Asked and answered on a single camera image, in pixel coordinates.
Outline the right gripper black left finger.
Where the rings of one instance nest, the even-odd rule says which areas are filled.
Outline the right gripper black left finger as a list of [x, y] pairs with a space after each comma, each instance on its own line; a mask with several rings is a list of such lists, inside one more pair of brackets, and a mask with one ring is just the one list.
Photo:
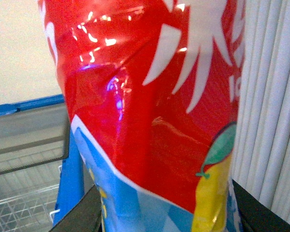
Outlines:
[[101, 232], [102, 210], [100, 194], [93, 186], [81, 201], [50, 231], [51, 232]]

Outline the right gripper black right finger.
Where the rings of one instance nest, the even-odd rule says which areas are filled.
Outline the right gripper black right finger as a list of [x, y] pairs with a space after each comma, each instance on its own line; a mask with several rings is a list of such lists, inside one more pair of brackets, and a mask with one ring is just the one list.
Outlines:
[[228, 195], [228, 231], [290, 232], [290, 224], [232, 181]]

